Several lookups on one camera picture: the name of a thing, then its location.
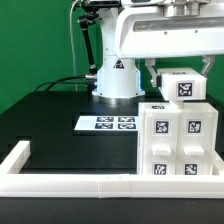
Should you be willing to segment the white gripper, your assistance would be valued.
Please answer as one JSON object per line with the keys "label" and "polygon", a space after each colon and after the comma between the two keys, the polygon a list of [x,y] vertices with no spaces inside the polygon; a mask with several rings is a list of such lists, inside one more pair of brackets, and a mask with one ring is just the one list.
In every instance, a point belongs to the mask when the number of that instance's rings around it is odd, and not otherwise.
{"label": "white gripper", "polygon": [[198,16],[165,17],[161,6],[123,10],[117,19],[115,52],[120,58],[146,58],[157,86],[154,58],[204,56],[207,78],[215,56],[224,54],[224,3],[203,4]]}

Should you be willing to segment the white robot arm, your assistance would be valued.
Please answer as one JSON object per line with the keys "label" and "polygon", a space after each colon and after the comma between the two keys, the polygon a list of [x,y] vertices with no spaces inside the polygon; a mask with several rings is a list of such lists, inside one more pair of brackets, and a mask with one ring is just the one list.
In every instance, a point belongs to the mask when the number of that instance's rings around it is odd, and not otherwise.
{"label": "white robot arm", "polygon": [[[99,4],[103,65],[93,96],[117,104],[144,95],[137,59],[167,101],[202,100],[215,57],[224,54],[224,0],[118,0]],[[154,70],[158,58],[201,56],[204,67]]]}

